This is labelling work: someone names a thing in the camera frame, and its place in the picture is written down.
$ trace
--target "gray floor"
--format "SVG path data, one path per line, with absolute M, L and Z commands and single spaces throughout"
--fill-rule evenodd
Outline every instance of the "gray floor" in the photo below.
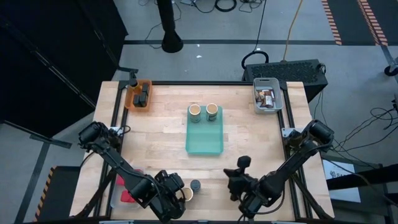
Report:
M 203 10 L 211 8 L 213 1 L 200 0 Z M 137 1 L 115 0 L 121 17 L 130 33 L 128 40 L 143 40 L 149 29 L 159 23 L 159 15 L 152 0 L 146 6 Z M 285 40 L 298 1 L 268 0 L 261 39 Z M 183 39 L 251 39 L 255 40 L 261 8 L 252 14 L 237 10 L 229 13 L 214 11 L 200 14 L 195 8 L 178 4 L 182 19 L 176 22 L 177 32 Z M 162 38 L 161 27 L 156 28 L 149 39 Z M 292 31 L 294 40 L 333 40 L 330 28 L 318 0 L 306 0 Z M 147 45 L 125 45 L 120 66 L 139 69 L 138 77 L 153 80 L 240 80 L 243 56 L 253 50 L 253 45 L 186 44 L 177 54 L 167 54 Z M 282 60 L 284 45 L 259 45 L 270 55 L 271 62 Z M 393 57 L 398 56 L 398 47 L 389 47 Z M 337 140 L 345 136 L 365 119 L 374 107 L 392 108 L 393 94 L 398 91 L 394 77 L 383 75 L 386 58 L 378 46 L 347 47 L 337 45 L 291 45 L 287 60 L 318 58 L 327 68 L 329 85 L 324 90 L 323 112 L 329 127 L 335 131 Z M 262 57 L 253 57 L 248 63 L 261 63 Z M 116 72 L 115 80 L 127 79 L 124 72 Z M 314 112 L 317 98 L 310 103 Z M 314 117 L 322 119 L 320 106 Z M 73 143 L 71 149 L 51 146 L 39 181 L 35 188 L 25 222 L 33 220 L 36 206 L 49 169 L 55 165 L 78 166 L 83 150 L 78 148 L 77 132 L 87 125 L 93 115 L 67 128 L 56 139 Z M 354 147 L 377 141 L 390 130 L 383 130 L 388 121 L 376 121 L 370 127 L 350 139 L 346 147 Z M 354 156 L 373 163 L 389 165 L 397 162 L 396 133 L 374 146 L 353 150 Z M 32 175 L 42 143 L 29 139 L 29 135 L 5 124 L 0 124 L 0 223 L 13 223 Z M 398 185 L 390 184 L 391 192 L 398 192 Z M 336 216 L 344 220 L 380 223 L 380 217 L 336 210 Z

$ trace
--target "wooden table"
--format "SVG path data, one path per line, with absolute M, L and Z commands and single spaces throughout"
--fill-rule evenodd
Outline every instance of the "wooden table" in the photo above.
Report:
M 103 82 L 94 114 L 95 121 L 109 127 L 117 92 L 117 82 Z M 293 117 L 297 128 L 305 127 L 312 119 L 301 82 L 288 83 Z M 279 123 L 276 114 L 254 113 L 251 86 L 181 86 L 156 85 L 150 111 L 129 112 L 127 125 L 131 131 L 124 137 L 122 156 L 130 164 L 143 167 L 156 175 L 161 169 L 177 172 L 189 185 L 194 177 L 201 182 L 201 190 L 187 202 L 181 220 L 237 220 L 241 215 L 239 202 L 229 199 L 228 178 L 224 168 L 235 169 L 239 156 L 251 156 L 246 172 L 260 178 L 276 170 L 284 161 Z M 224 152 L 220 156 L 190 156 L 185 151 L 187 107 L 192 103 L 216 103 L 223 107 Z M 120 107 L 118 126 L 123 107 Z M 289 127 L 284 110 L 285 126 Z M 103 160 L 95 154 L 80 172 L 70 215 L 78 213 L 98 188 Z M 334 217 L 323 173 L 320 155 L 311 157 L 303 166 L 307 187 L 323 209 Z M 305 217 L 302 195 L 297 188 L 301 217 Z M 256 215 L 255 220 L 293 221 L 294 214 L 289 185 L 285 185 L 285 202 L 276 212 Z M 104 215 L 108 190 L 103 195 L 101 215 Z M 273 209 L 280 199 L 270 208 Z M 113 209 L 113 220 L 156 220 L 152 210 Z

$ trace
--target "gray bin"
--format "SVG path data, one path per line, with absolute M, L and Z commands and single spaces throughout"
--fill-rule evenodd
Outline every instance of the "gray bin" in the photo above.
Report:
M 256 102 L 256 96 L 254 91 L 256 90 L 274 90 L 275 94 L 275 102 L 273 108 L 264 108 L 260 107 L 261 103 Z M 254 112 L 256 114 L 274 114 L 283 108 L 282 95 L 280 94 L 280 86 L 279 81 L 276 78 L 255 78 L 253 80 L 253 103 L 254 103 Z

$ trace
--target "orange bin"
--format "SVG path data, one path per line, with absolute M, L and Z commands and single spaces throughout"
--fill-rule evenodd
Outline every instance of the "orange bin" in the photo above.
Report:
M 124 107 L 129 109 L 130 111 L 137 111 L 137 112 L 148 112 L 149 111 L 149 106 L 150 102 L 152 100 L 152 81 L 150 80 L 137 80 L 138 85 L 142 86 L 144 83 L 147 83 L 149 85 L 149 93 L 148 93 L 148 101 L 147 101 L 147 106 L 146 107 L 135 107 L 132 103 L 132 100 L 134 99 L 134 95 L 136 94 L 141 94 L 140 93 L 135 93 L 133 87 L 128 86 L 127 88 L 127 94 L 126 94 L 126 100 L 124 101 Z

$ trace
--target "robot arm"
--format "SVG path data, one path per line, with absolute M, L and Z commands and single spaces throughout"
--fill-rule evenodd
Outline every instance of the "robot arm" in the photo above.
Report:
M 285 182 L 296 173 L 308 158 L 318 151 L 327 151 L 333 141 L 334 132 L 320 121 L 312 121 L 300 133 L 292 131 L 284 144 L 293 149 L 294 154 L 276 171 L 272 171 L 257 180 L 244 173 L 249 167 L 251 158 L 243 156 L 238 159 L 238 169 L 224 169 L 229 177 L 228 188 L 231 200 L 245 196 L 239 205 L 240 211 L 248 218 L 253 218 L 261 206 L 270 207 L 281 196 Z
M 149 206 L 162 223 L 182 216 L 185 199 L 177 199 L 175 193 L 184 183 L 178 174 L 162 170 L 153 178 L 134 170 L 115 150 L 121 143 L 117 132 L 103 123 L 92 122 L 79 133 L 79 140 L 83 149 L 99 154 L 124 179 L 130 196 L 143 208 Z

